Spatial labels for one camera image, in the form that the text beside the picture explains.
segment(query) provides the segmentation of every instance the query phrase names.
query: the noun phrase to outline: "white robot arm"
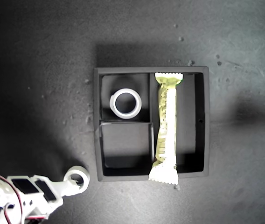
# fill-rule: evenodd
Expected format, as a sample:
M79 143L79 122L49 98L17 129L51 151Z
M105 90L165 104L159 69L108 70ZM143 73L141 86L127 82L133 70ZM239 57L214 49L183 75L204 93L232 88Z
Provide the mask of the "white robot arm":
M90 182L88 171L70 168L62 182L45 176L0 176L0 224L26 224L48 219L63 205L63 196L83 193Z

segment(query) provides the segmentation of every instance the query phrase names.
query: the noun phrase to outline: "dark gray table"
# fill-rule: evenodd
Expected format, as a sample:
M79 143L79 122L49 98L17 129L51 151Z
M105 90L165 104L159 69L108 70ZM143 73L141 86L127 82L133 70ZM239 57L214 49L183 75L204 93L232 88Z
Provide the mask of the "dark gray table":
M182 66L210 71L208 177L98 182L92 70ZM265 224L265 0L0 1L0 174L88 190L48 224Z

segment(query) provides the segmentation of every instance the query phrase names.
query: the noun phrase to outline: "cable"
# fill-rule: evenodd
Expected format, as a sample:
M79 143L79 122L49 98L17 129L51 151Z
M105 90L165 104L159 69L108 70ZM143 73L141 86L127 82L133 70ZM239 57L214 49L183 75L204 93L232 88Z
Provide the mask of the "cable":
M12 189L13 191L15 192L16 196L17 196L17 199L19 200L19 203L20 203L20 207L21 207L21 222L20 224L23 223L23 207L22 207L22 203L21 203L21 196L19 195L17 189L15 188L15 186L13 184L11 184L6 178L4 178L3 176L0 176L0 180L4 181L5 183L7 183ZM11 203L8 203L5 205L5 208L4 208L4 215L5 215L5 218L6 218L6 221L8 222L8 224L11 224L11 221L8 217L8 214L7 214L7 208L8 206L11 205Z
M26 220L32 220L32 219L44 219L46 216L28 216Z

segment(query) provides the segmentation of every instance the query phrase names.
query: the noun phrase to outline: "white ring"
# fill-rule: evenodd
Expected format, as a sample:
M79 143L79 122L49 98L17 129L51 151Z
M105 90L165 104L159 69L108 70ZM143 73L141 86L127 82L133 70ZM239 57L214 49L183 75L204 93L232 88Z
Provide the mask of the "white ring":
M121 113L117 107L116 107L116 100L117 98L124 93L128 93L131 94L135 100L136 100L136 105L134 107L134 109L129 112L129 113ZM111 96L110 98L110 108L111 110L120 118L122 119L131 119L134 118L135 116L138 115L138 113L140 112L141 108L142 108L142 100L140 95L132 89L120 89L117 92L114 93L114 95Z
M90 182L90 174L89 172L84 168L84 167L81 167L81 166L74 166L72 168L70 168L65 176L64 176L64 181L66 180L71 180L71 175L73 174L77 174L77 175L80 175L83 179L83 184L82 186L80 187L79 191L74 193L74 194L80 194L80 193L83 193L88 185L89 185L89 182Z

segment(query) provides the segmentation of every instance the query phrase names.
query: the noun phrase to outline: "yellow wrapper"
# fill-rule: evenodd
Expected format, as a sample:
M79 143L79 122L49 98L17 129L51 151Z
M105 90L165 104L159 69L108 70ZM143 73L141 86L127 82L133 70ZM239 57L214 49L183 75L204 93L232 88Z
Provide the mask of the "yellow wrapper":
M149 180L178 184L176 170L176 85L183 79L182 73L156 73L159 89L160 129L156 144L156 161Z

